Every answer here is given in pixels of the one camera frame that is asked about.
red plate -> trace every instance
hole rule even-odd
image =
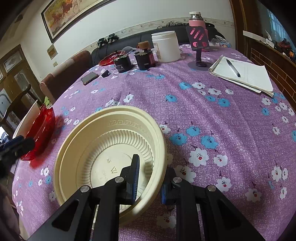
[[[109,54],[108,56],[106,56],[105,58],[103,58],[99,65],[100,66],[107,66],[107,65],[111,65],[111,64],[114,64],[114,58],[118,55],[120,55],[121,51],[116,51],[112,54]]]

picture frame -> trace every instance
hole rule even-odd
[[[52,0],[41,16],[51,43],[80,19],[114,0]]]

white wall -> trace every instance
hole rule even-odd
[[[35,0],[30,7],[34,7],[35,2],[40,3],[40,0]],[[36,11],[20,42],[39,81],[54,70],[55,61],[61,64],[99,38],[127,27],[159,19],[189,16],[190,11],[199,11],[204,18],[233,22],[229,0],[115,0],[90,13],[66,31],[54,43],[58,55],[51,60],[46,51],[51,42],[41,18],[41,12],[49,2],[46,0]],[[229,28],[227,31],[221,33],[231,35],[234,39],[234,29]]]

small framed picture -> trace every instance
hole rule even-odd
[[[57,50],[55,49],[53,44],[48,48],[47,53],[51,59],[53,59],[57,55]]]

beige plastic bowl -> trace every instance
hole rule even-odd
[[[143,110],[115,106],[90,115],[62,144],[54,166],[54,190],[62,205],[81,186],[98,187],[120,175],[140,156],[137,201],[120,206],[120,225],[140,216],[162,185],[167,160],[163,134]]]

